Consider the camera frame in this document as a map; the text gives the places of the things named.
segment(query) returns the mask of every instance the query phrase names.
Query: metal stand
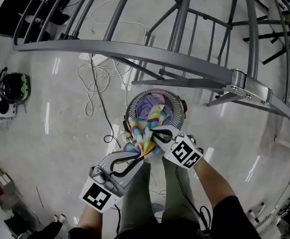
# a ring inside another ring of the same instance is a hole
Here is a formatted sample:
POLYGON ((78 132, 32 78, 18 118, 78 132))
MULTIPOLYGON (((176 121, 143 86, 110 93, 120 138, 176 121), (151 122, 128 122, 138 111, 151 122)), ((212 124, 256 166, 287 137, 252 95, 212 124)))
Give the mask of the metal stand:
MULTIPOLYGON (((161 85, 161 86, 175 86, 186 88, 202 88, 212 92, 216 92, 220 95, 227 92, 225 95, 213 101, 213 95, 208 106, 223 104, 227 102, 235 102, 237 104, 249 106, 252 108, 268 111, 274 114, 284 116, 290 120, 290 108, 288 107, 289 101, 289 89, 290 89, 290 46, 288 41, 288 32, 286 25, 290 25, 289 22, 285 22, 283 14, 279 7, 277 0, 275 0, 280 20, 267 20, 257 19, 254 0, 246 0, 248 21, 233 22, 235 8, 237 0, 232 0, 232 6, 229 13, 228 22, 223 22, 205 13, 199 12, 189 7, 190 0, 175 0, 175 4, 154 24, 154 26, 147 32, 145 45, 137 45, 130 43, 114 42, 111 41, 113 33, 116 29, 117 23, 124 9, 127 0, 120 0, 111 22, 106 31, 104 40, 78 40, 72 39, 68 35, 70 28, 74 22, 75 17, 78 15, 84 0, 80 0, 77 7, 74 10, 73 15, 70 18, 70 23, 66 28, 63 40, 56 41, 38 41, 35 43, 18 44, 18 34, 22 27, 22 24, 30 10, 32 0, 26 10, 24 11, 21 20, 17 26, 13 37, 13 47, 18 51, 34 51, 34 50, 58 50, 58 51, 74 51, 74 52, 87 52, 93 54, 102 54, 110 58, 116 59, 124 64, 134 67, 145 74, 152 76, 153 80, 139 81, 136 77, 133 84, 145 84, 145 85, 161 85), (152 32, 175 10, 177 15, 174 23, 174 27, 171 33, 170 42, 167 50, 148 47, 149 38, 152 32), (186 18, 188 13, 196 15, 194 29, 191 37, 191 44, 189 46, 188 55, 179 53, 183 32, 186 24, 186 18), (207 61, 190 56, 191 47, 194 39, 195 28, 197 18, 202 17, 204 20, 211 20, 213 22, 213 29, 211 34, 210 48, 207 61), (215 24, 219 24, 226 28, 223 44, 218 57, 218 64, 210 62, 210 56, 213 45, 215 24), (275 96, 271 89, 257 80, 258 63, 259 63, 259 35, 258 24, 281 24, 283 27, 283 33, 286 44, 287 66, 286 66, 286 91, 285 102, 282 102, 277 96, 275 96), (240 71, 239 69, 227 69, 227 62, 230 49, 230 34, 231 30, 235 26, 249 26, 249 56, 247 73, 240 71), (227 52, 225 58, 225 67, 220 66, 223 50, 227 43, 227 52), (139 64, 133 63, 128 59, 138 60, 139 64), (149 62, 162 66, 160 71, 152 72, 144 67, 144 62, 149 62), (182 76, 173 74, 166 71, 166 68, 173 68, 183 72, 182 76), (186 73, 191 73, 199 76, 197 79, 187 79, 186 73), (165 79, 164 76, 172 77, 173 79, 165 79)), ((89 10, 94 0, 90 0, 84 9, 83 15, 89 10)), ((41 32, 45 31, 47 23, 43 24, 41 32)), ((75 27, 72 36, 77 37, 80 27, 82 25, 81 20, 75 27)))

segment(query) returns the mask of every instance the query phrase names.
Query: green pants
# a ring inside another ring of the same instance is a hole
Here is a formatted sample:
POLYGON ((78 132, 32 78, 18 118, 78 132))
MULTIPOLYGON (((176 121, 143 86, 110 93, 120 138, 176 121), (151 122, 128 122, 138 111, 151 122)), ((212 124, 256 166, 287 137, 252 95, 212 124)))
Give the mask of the green pants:
MULTIPOLYGON (((176 219, 189 219, 198 222, 197 216, 185 199, 176 177, 176 165, 162 158, 166 178, 166 204, 162 222, 176 219)), ((179 179, 187 197, 194 203, 187 170, 177 169, 179 179)), ((157 224, 149 196, 150 164, 144 163, 129 185, 123 199, 120 233, 144 225, 157 224)))

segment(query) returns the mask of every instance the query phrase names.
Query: black sleeve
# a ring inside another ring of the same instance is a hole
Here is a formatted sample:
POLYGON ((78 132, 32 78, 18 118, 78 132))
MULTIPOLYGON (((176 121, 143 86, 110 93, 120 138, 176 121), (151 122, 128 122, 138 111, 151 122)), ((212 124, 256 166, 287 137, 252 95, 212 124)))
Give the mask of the black sleeve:
POLYGON ((225 198, 213 210, 212 239, 260 239, 236 196, 225 198))
POLYGON ((83 228, 73 228, 68 233, 68 239, 98 239, 99 236, 92 231, 83 228))

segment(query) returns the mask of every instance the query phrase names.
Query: forearm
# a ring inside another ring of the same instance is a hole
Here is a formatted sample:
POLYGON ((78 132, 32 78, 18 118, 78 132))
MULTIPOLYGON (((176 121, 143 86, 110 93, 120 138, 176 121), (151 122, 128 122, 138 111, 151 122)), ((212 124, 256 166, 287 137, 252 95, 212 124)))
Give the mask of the forearm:
POLYGON ((213 209, 225 198, 235 195, 229 183, 205 159, 201 158, 194 169, 213 209))
POLYGON ((95 235, 102 236, 103 214, 94 210, 90 206, 86 206, 77 227, 91 230, 95 235))

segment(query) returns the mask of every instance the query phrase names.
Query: white floor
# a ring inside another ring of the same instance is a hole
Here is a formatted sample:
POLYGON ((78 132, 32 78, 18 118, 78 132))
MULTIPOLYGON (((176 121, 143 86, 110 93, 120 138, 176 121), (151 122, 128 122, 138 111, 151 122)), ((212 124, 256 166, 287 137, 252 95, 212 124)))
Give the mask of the white floor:
MULTIPOLYGON (((106 1, 110 0, 96 0, 90 12, 106 1)), ((118 1, 98 9, 93 14, 95 20, 109 22, 118 1)), ((129 0, 121 20, 139 22, 150 28, 173 3, 173 0, 129 0)), ((227 21, 230 5, 231 0, 191 0, 190 6, 227 21)), ((69 7, 65 13, 70 14, 73 9, 74 6, 69 7)), ((155 47, 167 47, 175 14, 153 33, 155 47)), ((265 11, 257 5, 257 16, 264 14, 265 11)), ((247 19, 245 0, 238 0, 234 20, 247 19)), ((193 22, 194 15, 190 14, 181 53, 187 53, 193 22)), ((207 58, 211 28, 211 21, 198 18, 192 56, 207 58)), ((89 13, 79 38, 102 39, 105 31, 106 26, 94 23, 89 13)), ((217 62, 224 32, 225 28, 216 26, 212 62, 217 62)), ((269 26, 259 26, 260 34, 271 32, 269 26)), ((121 23, 113 39, 141 44, 143 35, 142 26, 121 23)), ((247 70, 248 43, 242 41, 246 36, 247 26, 232 30, 228 68, 247 70)), ((260 40, 260 61, 280 49, 279 42, 272 45, 268 39, 260 40)), ((103 142, 103 137, 110 133, 110 129, 97 95, 93 98, 92 117, 88 118, 84 113, 86 90, 77 77, 77 68, 81 64, 79 53, 17 52, 13 51, 10 38, 0 37, 0 69, 7 66, 8 72, 27 73, 31 76, 32 84, 32 94, 26 104, 27 113, 20 107, 17 118, 8 124, 8 128, 5 124, 0 125, 0 167, 15 181, 25 202, 35 210, 43 224, 51 222, 53 214, 65 214, 69 224, 64 230, 75 225, 75 219, 80 217, 84 209, 85 205, 78 199, 78 195, 89 168, 97 165, 108 154, 109 149, 109 145, 103 142)), ((285 91, 285 64, 284 56, 267 65, 259 62, 258 79, 272 88, 281 99, 285 91)), ((107 61, 106 65, 111 66, 111 61, 107 61)), ((155 65, 148 65, 148 68, 155 72, 159 69, 155 65)), ((126 67, 119 65, 118 69, 123 72, 126 67)), ((84 66, 80 73, 86 85, 89 85, 93 78, 91 69, 84 66)), ((100 88, 105 82, 105 79, 100 79, 100 88)), ((138 93, 153 87, 132 86, 128 91, 128 102, 138 93)), ((206 103, 210 92, 207 90, 161 88, 186 100, 188 112, 182 129, 194 135, 198 145, 210 153, 210 164, 229 181, 243 208, 248 210, 260 201, 265 201, 265 213, 268 214, 290 179, 290 150, 274 142, 282 119, 233 103, 208 108, 206 103)), ((114 127, 119 126, 119 131, 123 130, 126 107, 125 90, 120 78, 111 77, 102 97, 111 123, 114 127)), ((281 136, 290 141, 290 122, 286 120, 283 121, 281 136)), ((153 156, 150 161, 156 182, 155 190, 160 192, 165 189, 161 159, 153 156)), ((194 171, 189 174, 196 206, 206 205, 211 209, 194 171)), ((281 201, 289 195, 290 186, 281 201)), ((164 204, 159 195, 151 194, 151 197, 153 202, 164 204)), ((103 238, 115 236, 117 221, 117 211, 109 210, 104 214, 103 238)))

